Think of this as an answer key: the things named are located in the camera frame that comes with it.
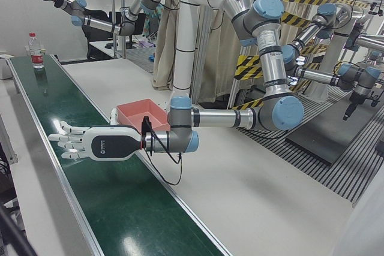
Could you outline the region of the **white and black hand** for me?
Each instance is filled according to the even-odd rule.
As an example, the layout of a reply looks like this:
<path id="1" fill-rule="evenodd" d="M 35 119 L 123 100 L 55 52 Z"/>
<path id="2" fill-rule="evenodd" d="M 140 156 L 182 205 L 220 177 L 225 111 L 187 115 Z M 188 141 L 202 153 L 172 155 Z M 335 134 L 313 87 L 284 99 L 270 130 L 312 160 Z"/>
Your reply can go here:
<path id="1" fill-rule="evenodd" d="M 74 127 L 60 122 L 65 134 L 51 134 L 50 141 L 65 148 L 64 159 L 90 158 L 94 161 L 125 161 L 142 148 L 142 136 L 135 127 L 118 124 L 118 111 L 113 109 L 110 124 Z"/>

